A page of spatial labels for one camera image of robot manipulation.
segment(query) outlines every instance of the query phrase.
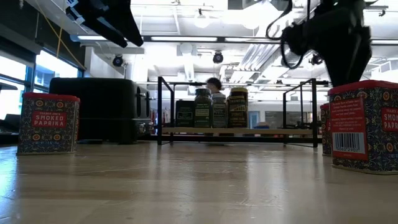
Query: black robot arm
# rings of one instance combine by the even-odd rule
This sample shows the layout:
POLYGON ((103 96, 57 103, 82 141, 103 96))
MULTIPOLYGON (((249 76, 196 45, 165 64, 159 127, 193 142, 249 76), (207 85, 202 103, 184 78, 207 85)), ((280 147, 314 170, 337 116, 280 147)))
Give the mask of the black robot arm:
MULTIPOLYGON (((307 16, 310 14, 308 0, 307 16)), ((279 38, 284 63, 290 67, 285 57, 285 44, 290 50, 303 56, 309 50, 315 50, 324 59, 333 86, 358 82, 372 57, 371 31, 363 26, 364 0, 323 0, 315 9, 315 15, 301 24, 292 24, 283 30, 279 38)), ((292 0, 284 16, 292 10, 292 0)))

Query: red label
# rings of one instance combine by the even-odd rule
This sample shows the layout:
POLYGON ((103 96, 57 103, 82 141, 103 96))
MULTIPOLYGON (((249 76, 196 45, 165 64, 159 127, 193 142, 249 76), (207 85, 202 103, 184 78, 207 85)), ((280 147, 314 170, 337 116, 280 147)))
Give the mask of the red label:
POLYGON ((332 102, 330 116, 333 157, 368 160, 363 99, 332 102))
POLYGON ((39 128, 65 128, 67 114, 65 112, 33 111, 32 126, 39 128))
POLYGON ((381 108, 383 131, 398 131, 398 108, 381 108))

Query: black metal frame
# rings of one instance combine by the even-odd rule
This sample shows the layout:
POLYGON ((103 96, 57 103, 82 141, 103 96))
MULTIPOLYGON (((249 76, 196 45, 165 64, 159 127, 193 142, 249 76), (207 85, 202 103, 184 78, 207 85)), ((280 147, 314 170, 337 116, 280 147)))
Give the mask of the black metal frame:
MULTIPOLYGON (((305 82, 302 82, 296 87, 293 87, 292 89, 286 91, 283 94, 283 128, 287 128, 287 123, 286 123, 286 94, 295 91, 296 89, 300 89, 300 109, 301 109, 301 122, 303 123, 304 121, 304 112, 303 112, 303 86, 306 84, 311 84, 312 88, 312 141, 311 143, 313 144, 313 147, 318 147, 318 143, 320 140, 318 139, 318 117, 317 117, 317 80, 315 78, 311 78, 305 82)), ((291 143, 288 141, 288 138, 284 136, 284 144, 291 143)))
MULTIPOLYGON (((312 80, 309 80, 305 83, 300 84, 299 86, 289 90, 295 90, 296 88, 300 88, 301 86, 307 84, 307 83, 312 83, 312 90, 313 90, 313 95, 315 94, 315 97, 313 100, 315 102, 315 114, 317 112, 317 107, 316 107, 316 82, 312 82, 312 80)), ((170 134, 163 134, 162 133, 162 128, 163 128, 163 123, 162 123, 162 87, 165 85, 167 89, 171 92, 171 97, 170 97, 170 127, 173 128, 175 127, 175 115, 174 115, 174 109, 175 109, 175 86, 176 85, 193 85, 193 86, 202 86, 205 85, 206 83, 187 83, 187 82, 175 82, 175 83, 170 83, 170 85, 173 85, 173 89, 171 89, 170 85, 162 78, 158 77, 157 80, 157 135, 156 136, 144 136, 143 138, 140 138, 141 141, 153 141, 157 140, 158 146, 161 146, 163 144, 168 144, 172 143, 174 141, 181 141, 181 142, 245 142, 245 143, 296 143, 296 144, 313 144, 314 147, 318 146, 318 143, 321 143, 322 140, 318 139, 317 134, 315 135, 315 138, 268 138, 268 137, 249 137, 249 136, 244 136, 244 137, 234 137, 234 136, 218 136, 218 137, 213 137, 213 136, 199 136, 199 135, 189 135, 189 136, 183 136, 183 135, 174 135, 174 133, 170 134)), ((284 93, 284 127, 286 127, 286 93, 284 93)))

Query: security camera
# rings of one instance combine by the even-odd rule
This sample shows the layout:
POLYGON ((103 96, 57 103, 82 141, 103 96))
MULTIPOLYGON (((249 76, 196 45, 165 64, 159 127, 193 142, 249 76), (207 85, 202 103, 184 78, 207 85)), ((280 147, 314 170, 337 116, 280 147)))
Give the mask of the security camera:
POLYGON ((221 52, 216 52, 213 57, 214 63, 222 63, 224 60, 223 54, 221 52))
POLYGON ((116 55, 113 59, 113 65, 115 67, 122 67, 124 60, 123 60, 123 55, 116 55))

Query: jar lid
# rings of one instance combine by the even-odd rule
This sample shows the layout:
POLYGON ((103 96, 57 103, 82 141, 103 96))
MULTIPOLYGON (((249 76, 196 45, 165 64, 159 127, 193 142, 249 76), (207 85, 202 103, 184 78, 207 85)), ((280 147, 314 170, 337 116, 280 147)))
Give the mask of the jar lid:
POLYGON ((243 88, 243 87, 234 87, 234 88, 231 89, 231 92, 237 92, 237 91, 247 93, 248 89, 247 88, 243 88))
POLYGON ((217 98, 217 99, 225 99, 225 95, 222 93, 215 93, 211 96, 212 98, 217 98))
POLYGON ((207 88, 197 88, 195 90, 195 95, 201 95, 201 96, 206 96, 206 95, 211 95, 211 91, 207 88))

